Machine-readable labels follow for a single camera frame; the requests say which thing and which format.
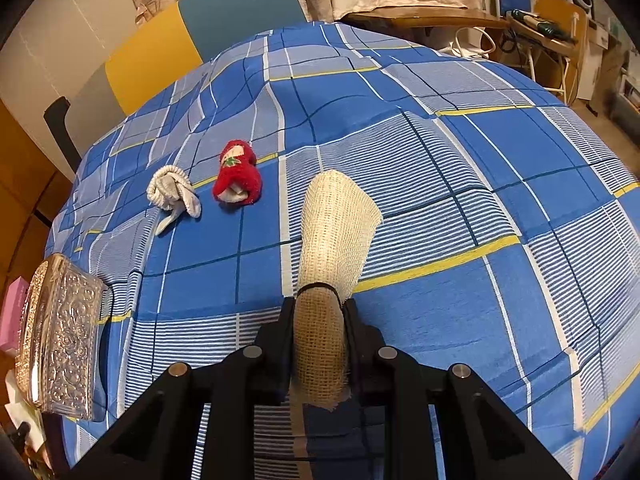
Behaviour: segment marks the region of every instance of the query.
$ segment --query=bed sheet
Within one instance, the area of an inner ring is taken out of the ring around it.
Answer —
[[[211,187],[231,139],[252,144],[263,191],[227,212]],[[187,172],[202,216],[155,237],[165,213],[145,190],[165,164]],[[638,182],[523,75],[319,22],[230,48],[84,156],[47,254],[100,276],[114,305],[108,413],[64,420],[70,464],[168,365],[218,362],[276,319],[296,290],[306,186],[329,168],[384,217],[354,294],[364,321],[421,363],[471,365],[591,479],[640,415]],[[257,479],[380,477],[376,410],[288,399],[255,422]]]

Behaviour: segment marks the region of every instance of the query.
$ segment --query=fuzzy red sock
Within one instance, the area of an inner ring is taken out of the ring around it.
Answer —
[[[255,153],[244,140],[230,140],[220,153],[220,172],[213,197],[220,202],[247,205],[260,198],[262,179]]]

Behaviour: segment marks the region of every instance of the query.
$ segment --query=mesh bag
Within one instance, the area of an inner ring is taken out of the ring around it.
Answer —
[[[351,296],[380,210],[357,184],[339,171],[318,174],[302,206],[302,254],[298,289],[309,283],[331,285],[340,303]],[[308,288],[294,312],[294,387],[303,402],[333,409],[348,395],[344,320],[335,294]]]

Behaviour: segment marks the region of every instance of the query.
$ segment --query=metal screw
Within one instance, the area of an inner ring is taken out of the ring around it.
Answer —
[[[459,377],[460,379],[464,379],[465,377],[469,377],[469,375],[471,375],[471,368],[462,363],[453,365],[451,371],[456,377]]]
[[[255,359],[262,355],[262,348],[256,345],[245,346],[244,350],[242,350],[242,355],[244,355],[244,357],[248,357],[249,359]]]
[[[187,370],[188,367],[184,363],[178,362],[169,366],[169,374],[174,377],[180,377],[181,375],[184,375],[185,373],[187,373]]]
[[[378,355],[383,359],[395,359],[398,356],[398,350],[392,346],[383,346],[378,350]]]

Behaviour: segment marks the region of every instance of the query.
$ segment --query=floor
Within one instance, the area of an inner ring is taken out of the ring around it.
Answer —
[[[584,101],[576,99],[571,108],[598,136],[609,146],[620,160],[640,178],[640,148],[626,135],[626,133],[612,123],[604,114],[593,115]]]

